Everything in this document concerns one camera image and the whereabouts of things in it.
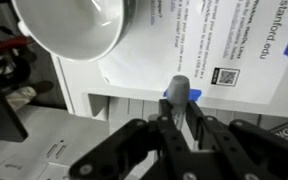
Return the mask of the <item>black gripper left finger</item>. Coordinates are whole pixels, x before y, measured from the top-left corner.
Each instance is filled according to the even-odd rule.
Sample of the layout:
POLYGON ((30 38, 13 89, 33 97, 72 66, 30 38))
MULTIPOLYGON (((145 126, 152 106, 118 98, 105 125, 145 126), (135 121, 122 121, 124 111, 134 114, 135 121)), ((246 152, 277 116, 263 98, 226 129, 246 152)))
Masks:
POLYGON ((152 151, 157 161, 141 180, 183 180, 185 165, 181 157, 189 148, 171 115, 173 105, 159 101, 156 120, 135 118, 73 163, 71 180, 125 180, 152 151))

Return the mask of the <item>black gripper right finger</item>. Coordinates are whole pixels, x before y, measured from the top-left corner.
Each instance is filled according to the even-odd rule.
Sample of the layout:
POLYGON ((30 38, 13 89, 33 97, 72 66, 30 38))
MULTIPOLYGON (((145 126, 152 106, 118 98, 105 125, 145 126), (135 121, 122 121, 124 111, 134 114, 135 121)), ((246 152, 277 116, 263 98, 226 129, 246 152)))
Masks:
POLYGON ((187 104, 186 121, 200 149, 222 155, 229 179, 288 180, 288 140, 243 119, 226 125, 194 101, 187 104))

